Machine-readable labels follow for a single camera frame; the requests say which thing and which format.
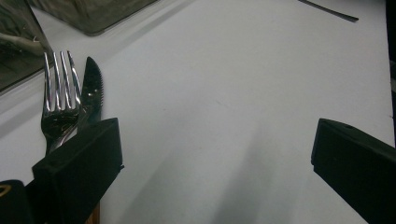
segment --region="fork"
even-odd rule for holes
[[[50,154],[57,147],[64,143],[64,140],[76,129],[78,122],[78,111],[80,106],[80,86],[78,74],[73,62],[73,58],[67,51],[72,73],[73,82],[70,86],[67,68],[64,62],[64,53],[61,51],[62,69],[64,82],[61,85],[58,62],[56,54],[53,52],[53,64],[55,75],[55,90],[51,86],[50,66],[47,53],[44,52],[44,74],[45,74],[45,91],[43,113],[41,117],[41,131],[46,137],[47,149],[46,155]],[[74,89],[75,97],[71,97],[71,88]],[[53,92],[55,92],[55,103],[52,105]]]

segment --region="white surface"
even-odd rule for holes
[[[394,146],[383,1],[166,1],[97,37],[35,10],[104,74],[123,169],[101,223],[365,223],[310,163],[319,118]],[[44,154],[43,76],[1,96],[0,179]]]

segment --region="serrated knife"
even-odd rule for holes
[[[85,64],[84,81],[81,90],[81,102],[78,114],[78,132],[101,120],[103,105],[103,80],[99,66],[91,58]],[[92,211],[86,224],[98,224],[100,205]]]

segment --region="glass dish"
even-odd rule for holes
[[[25,0],[0,1],[0,92],[38,74],[43,52],[52,53],[35,15]]]
[[[28,0],[29,4],[79,29],[100,35],[107,28],[158,0]]]

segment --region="fork tines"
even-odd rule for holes
[[[70,63],[70,71],[72,73],[72,80],[73,80],[73,92],[75,94],[74,96],[74,107],[78,108],[80,104],[80,87],[79,87],[79,82],[78,82],[78,75],[76,72],[75,64],[73,62],[73,58],[70,54],[70,51],[67,51],[68,57],[69,57],[69,63]],[[61,64],[62,64],[62,69],[63,69],[63,81],[64,85],[61,85],[61,77],[60,77],[60,72],[59,72],[59,65],[58,65],[58,60],[56,57],[55,52],[52,54],[53,58],[53,64],[54,64],[54,81],[55,81],[55,105],[54,105],[54,111],[60,111],[63,108],[63,100],[62,100],[62,94],[64,92],[64,108],[65,109],[71,109],[73,107],[73,98],[71,97],[71,89],[70,89],[70,82],[69,82],[69,75],[67,72],[67,67],[66,63],[64,61],[64,53],[61,51],[60,52],[61,56]],[[45,110],[46,112],[50,112],[53,105],[52,105],[52,100],[53,100],[53,87],[51,87],[51,76],[50,76],[50,66],[49,66],[49,59],[48,55],[46,52],[44,52],[44,59],[45,59],[45,66],[44,66],[44,73],[45,73],[45,82],[46,82],[46,93],[45,93]]]

